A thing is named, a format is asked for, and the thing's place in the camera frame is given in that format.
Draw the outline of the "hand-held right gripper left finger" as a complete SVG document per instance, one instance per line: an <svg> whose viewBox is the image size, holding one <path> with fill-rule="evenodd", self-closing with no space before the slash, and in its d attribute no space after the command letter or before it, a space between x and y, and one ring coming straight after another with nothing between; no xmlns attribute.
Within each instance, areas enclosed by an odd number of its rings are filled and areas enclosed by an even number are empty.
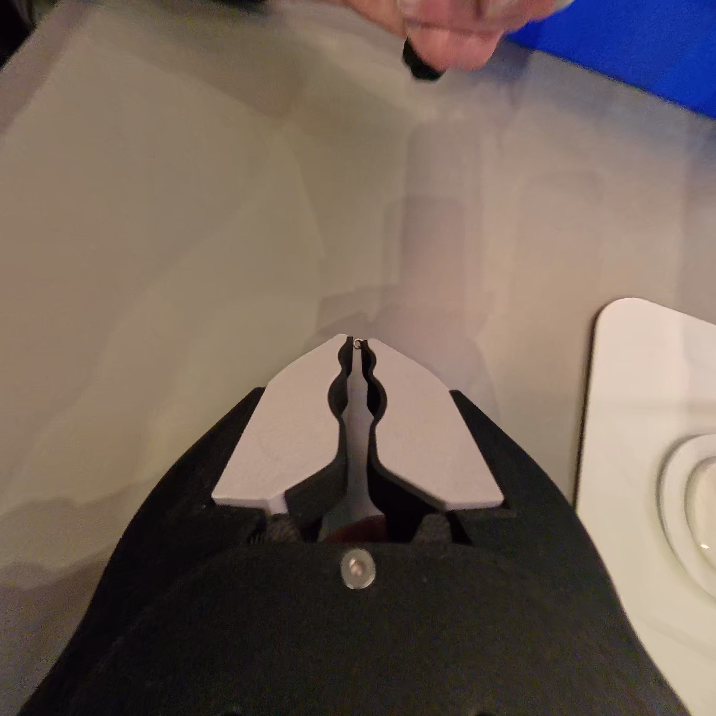
<svg viewBox="0 0 716 716"><path fill-rule="evenodd" d="M285 518L305 541L318 541L346 495L353 351L353 336L336 335L268 382L213 488L216 505Z"/></svg>

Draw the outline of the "blue divided plastic bin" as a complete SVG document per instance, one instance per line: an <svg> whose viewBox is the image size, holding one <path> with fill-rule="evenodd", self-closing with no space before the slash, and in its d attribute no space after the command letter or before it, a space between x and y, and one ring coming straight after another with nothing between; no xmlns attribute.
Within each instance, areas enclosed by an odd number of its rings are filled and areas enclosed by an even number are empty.
<svg viewBox="0 0 716 716"><path fill-rule="evenodd" d="M715 119L714 1L573 1L508 38Z"/></svg>

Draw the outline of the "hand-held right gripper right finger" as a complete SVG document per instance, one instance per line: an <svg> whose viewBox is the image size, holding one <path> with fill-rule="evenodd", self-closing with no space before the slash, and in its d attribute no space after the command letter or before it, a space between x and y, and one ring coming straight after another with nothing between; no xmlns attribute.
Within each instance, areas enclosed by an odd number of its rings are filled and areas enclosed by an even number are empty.
<svg viewBox="0 0 716 716"><path fill-rule="evenodd" d="M493 511L504 494L443 381L377 339L363 341L371 414L367 482L389 541L409 542L423 519Z"/></svg>

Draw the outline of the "person's left hand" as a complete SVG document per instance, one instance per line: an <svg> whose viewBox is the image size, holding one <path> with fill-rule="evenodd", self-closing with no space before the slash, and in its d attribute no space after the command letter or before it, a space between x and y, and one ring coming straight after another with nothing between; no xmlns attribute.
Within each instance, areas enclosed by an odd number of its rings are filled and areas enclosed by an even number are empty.
<svg viewBox="0 0 716 716"><path fill-rule="evenodd" d="M439 72L483 67L500 40L571 1L336 1L396 37Z"/></svg>

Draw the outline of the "grey desk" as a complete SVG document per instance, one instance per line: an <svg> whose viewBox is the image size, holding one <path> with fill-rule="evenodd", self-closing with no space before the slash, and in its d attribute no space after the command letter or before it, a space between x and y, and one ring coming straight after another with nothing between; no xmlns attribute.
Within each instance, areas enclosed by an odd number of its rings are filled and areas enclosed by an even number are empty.
<svg viewBox="0 0 716 716"><path fill-rule="evenodd" d="M415 82L324 4L64 1L1 71L1 714L126 526L338 333L464 392L571 499L591 325L715 322L715 121L512 43Z"/></svg>

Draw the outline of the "white desk mat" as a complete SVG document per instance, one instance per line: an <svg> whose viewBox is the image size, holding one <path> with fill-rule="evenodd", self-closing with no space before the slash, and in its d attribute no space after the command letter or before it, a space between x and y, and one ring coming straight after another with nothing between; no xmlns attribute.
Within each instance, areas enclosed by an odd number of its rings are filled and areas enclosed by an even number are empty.
<svg viewBox="0 0 716 716"><path fill-rule="evenodd" d="M715 599L691 582L659 522L670 450L715 434L715 325L629 298L592 342L577 513L640 640L693 715L715 714Z"/></svg>

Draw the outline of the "person's right hand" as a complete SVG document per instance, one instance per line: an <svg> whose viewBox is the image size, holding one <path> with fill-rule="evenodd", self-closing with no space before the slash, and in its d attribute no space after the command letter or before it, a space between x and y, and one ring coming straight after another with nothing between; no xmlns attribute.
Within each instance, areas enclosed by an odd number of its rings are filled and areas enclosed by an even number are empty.
<svg viewBox="0 0 716 716"><path fill-rule="evenodd" d="M388 540L387 522L383 515L372 515L341 527L325 537L326 543L383 543Z"/></svg>

